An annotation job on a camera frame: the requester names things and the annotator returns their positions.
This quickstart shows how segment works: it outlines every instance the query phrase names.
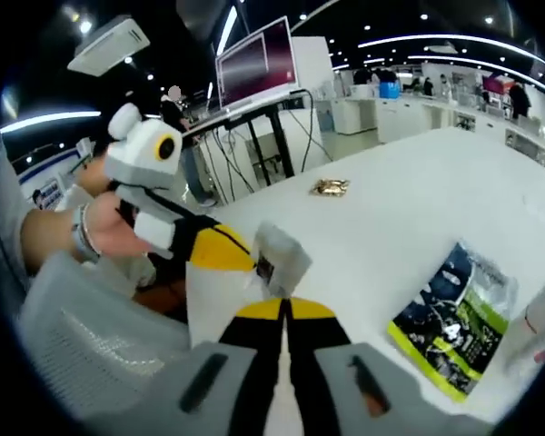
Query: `gray sleeve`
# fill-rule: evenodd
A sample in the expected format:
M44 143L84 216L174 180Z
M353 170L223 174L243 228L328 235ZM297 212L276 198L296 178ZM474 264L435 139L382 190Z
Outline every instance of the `gray sleeve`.
M0 140L0 288L8 305L18 303L21 297L23 301L28 289L20 232L32 209Z

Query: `monitor screen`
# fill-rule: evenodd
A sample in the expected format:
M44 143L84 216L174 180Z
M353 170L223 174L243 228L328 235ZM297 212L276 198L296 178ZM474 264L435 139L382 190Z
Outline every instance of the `monitor screen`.
M220 105L284 84L296 84L286 19L244 38L216 60Z

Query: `computer monitor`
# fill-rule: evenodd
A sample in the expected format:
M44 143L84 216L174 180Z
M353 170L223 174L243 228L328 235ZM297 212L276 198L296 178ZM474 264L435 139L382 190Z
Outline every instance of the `computer monitor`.
M218 56L216 74L222 109L297 89L287 17L246 36Z

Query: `chair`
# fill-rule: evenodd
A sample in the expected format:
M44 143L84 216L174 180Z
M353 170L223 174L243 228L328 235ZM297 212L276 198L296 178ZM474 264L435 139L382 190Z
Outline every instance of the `chair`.
M79 421L133 407L190 350L187 326L126 299L66 253L36 276L18 328L38 373Z

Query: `ceiling light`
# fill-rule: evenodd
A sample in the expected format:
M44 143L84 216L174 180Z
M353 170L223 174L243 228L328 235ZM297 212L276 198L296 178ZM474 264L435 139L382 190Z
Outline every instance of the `ceiling light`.
M377 57L377 58L375 58L375 59L370 59L370 60L367 60L367 61L363 61L363 63L364 63L364 64L376 64L376 63L378 63L378 62L383 62L383 61L385 61L384 58L382 58L382 57Z
M82 112L62 112L60 114L49 114L49 115L40 115L33 118L27 118L22 121L17 121L9 125L5 125L0 128L1 134L8 134L16 130L24 129L29 125L35 125L40 123L47 123L49 121L56 120L66 120L69 118L89 118L94 116L99 116L101 113L99 111L82 111Z
M359 48L364 47L370 47L372 45L381 45L381 44L388 44L388 43L396 43L399 41L411 41L416 39L455 39L459 41L472 41L475 43L483 43L483 44L489 44L489 45L496 45L497 47L504 48L505 50L509 50L515 53L518 53L519 55L527 56L532 59L535 59L539 62L542 62L545 64L545 61L538 57L537 55L528 52L526 50L523 50L522 48L516 47L515 45L510 45L506 43L502 43L500 41L495 41L493 39L488 38L481 38L479 36L470 36L470 35L452 35L452 34L432 34L432 35L408 35L408 36L395 36L393 38L385 38L385 39L379 39L377 41L370 41L369 43L363 43L359 44Z
M93 23L91 23L89 20L84 20L81 25L79 25L79 30L83 35L86 35L91 30L91 27L93 27Z
M431 59L431 60L440 60L440 61L456 61L456 62L464 62L466 64L480 64L484 66L488 66L490 68L494 68L499 71L504 71L506 73L510 73L512 75L517 75L518 77L525 79L532 84L536 84L539 88L545 90L545 84L542 84L536 79L533 79L532 77L529 77L523 73L519 73L518 71L511 70L510 68L507 68L506 66L502 65L495 65L491 64L490 62L484 62L484 61L475 61L474 59L467 59L464 57L450 57L450 56L426 56L423 54L415 55L415 56L408 56L408 59Z
M233 30L237 17L238 13L236 12L236 8L233 6L230 8L230 12L226 18L226 23L224 24L224 29L222 30L222 36L220 36L220 43L218 43L218 49L216 50L217 56L224 52L224 48L226 47L226 43L228 43L228 38L230 37L230 33Z

